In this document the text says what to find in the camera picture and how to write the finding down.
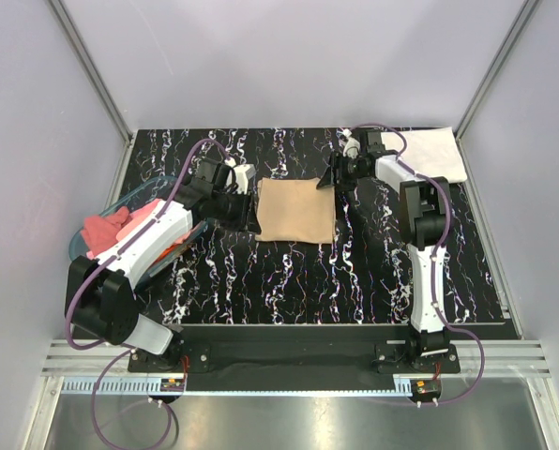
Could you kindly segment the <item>tan t shirt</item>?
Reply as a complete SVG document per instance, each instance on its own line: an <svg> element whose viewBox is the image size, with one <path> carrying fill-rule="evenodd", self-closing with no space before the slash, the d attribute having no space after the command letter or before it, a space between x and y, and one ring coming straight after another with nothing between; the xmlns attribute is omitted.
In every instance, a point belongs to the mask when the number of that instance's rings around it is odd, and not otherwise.
<svg viewBox="0 0 559 450"><path fill-rule="evenodd" d="M336 227L333 187L317 188L319 178L263 178L258 182L259 242L331 244Z"/></svg>

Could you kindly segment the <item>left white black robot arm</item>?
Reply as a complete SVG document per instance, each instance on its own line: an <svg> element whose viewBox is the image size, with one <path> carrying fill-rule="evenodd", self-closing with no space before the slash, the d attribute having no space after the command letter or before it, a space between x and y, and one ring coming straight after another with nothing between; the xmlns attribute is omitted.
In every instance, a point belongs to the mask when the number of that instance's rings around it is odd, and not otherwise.
<svg viewBox="0 0 559 450"><path fill-rule="evenodd" d="M135 289L165 250L208 221L232 232L258 233L253 213L255 174L251 164L203 159L193 175L181 172L168 199L119 243L93 259L77 257L68 270L69 346L81 347L71 333L79 328L98 343L149 353L160 370L175 369L182 358L181 337L141 313Z"/></svg>

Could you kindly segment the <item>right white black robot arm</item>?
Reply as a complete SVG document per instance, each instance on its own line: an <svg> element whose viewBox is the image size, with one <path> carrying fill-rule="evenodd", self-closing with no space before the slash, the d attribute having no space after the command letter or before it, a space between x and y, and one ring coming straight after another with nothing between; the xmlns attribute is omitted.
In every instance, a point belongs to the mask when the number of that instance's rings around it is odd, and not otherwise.
<svg viewBox="0 0 559 450"><path fill-rule="evenodd" d="M444 309L444 262L451 230L449 183L431 178L385 147L377 129L342 131L345 144L330 153L317 188L349 191L363 178L392 188L400 200L400 238L407 246L413 274L413 312L402 354L393 363L434 371L448 358L450 336Z"/></svg>

